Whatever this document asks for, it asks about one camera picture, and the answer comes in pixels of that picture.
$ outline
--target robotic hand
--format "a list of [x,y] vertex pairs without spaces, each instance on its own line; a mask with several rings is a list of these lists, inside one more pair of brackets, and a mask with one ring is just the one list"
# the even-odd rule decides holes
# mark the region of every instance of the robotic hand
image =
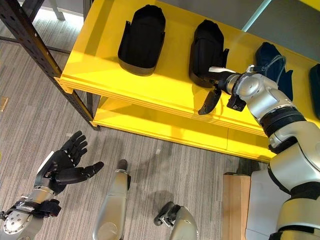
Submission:
[[231,95],[227,107],[242,111],[247,104],[277,154],[268,173],[291,198],[283,204],[270,240],[320,240],[320,129],[306,121],[274,81],[252,72],[253,67],[243,74],[211,67],[206,76],[214,85],[210,99],[217,103],[224,91]]
[[41,164],[30,194],[21,198],[6,212],[0,213],[4,221],[1,240],[32,240],[43,225],[43,218],[58,216],[61,207],[53,199],[68,184],[75,184],[93,177],[103,166],[76,167],[87,152],[86,137],[77,131],[60,150],[51,152]]

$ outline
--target yellow shelf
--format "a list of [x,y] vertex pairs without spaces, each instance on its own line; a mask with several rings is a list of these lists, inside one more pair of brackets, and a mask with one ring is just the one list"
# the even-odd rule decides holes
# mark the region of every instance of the yellow shelf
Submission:
[[[146,4],[162,8],[166,18],[165,40],[155,73],[133,75],[118,64],[118,48],[126,21]],[[195,85],[188,76],[190,47],[194,31],[206,17],[155,0],[95,0],[71,55],[60,84],[154,110],[199,120],[208,124],[264,136],[247,108],[237,112],[226,107],[229,95],[222,94],[215,110],[199,116],[208,89]],[[265,40],[218,23],[230,48],[227,67],[243,72],[254,61],[254,54]],[[294,103],[305,117],[320,126],[311,108],[308,72],[316,62],[276,45],[293,69]]]
[[320,11],[320,1],[319,0],[300,0],[304,4],[309,5],[310,7]]
[[93,122],[148,137],[267,162],[268,139],[242,131],[101,97]]

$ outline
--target floor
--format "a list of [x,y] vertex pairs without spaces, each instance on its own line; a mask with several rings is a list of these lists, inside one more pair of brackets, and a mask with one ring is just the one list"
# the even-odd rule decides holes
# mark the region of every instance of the floor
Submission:
[[[46,44],[70,50],[81,25],[55,20],[49,13],[43,16],[37,16],[33,24]],[[0,23],[0,34],[6,32]],[[63,68],[68,55],[52,54]],[[95,177],[67,186],[56,197],[62,211],[57,218],[45,219],[36,240],[91,239],[120,159],[128,160],[132,177],[125,240],[169,239],[170,229],[153,223],[168,201],[188,207],[197,222],[200,240],[221,239],[223,174],[237,170],[238,157],[106,127],[92,130],[16,43],[0,41],[0,96],[9,97],[5,111],[0,113],[3,210],[32,190],[41,162],[77,130],[88,141],[88,153],[80,166],[98,161],[105,164]]]

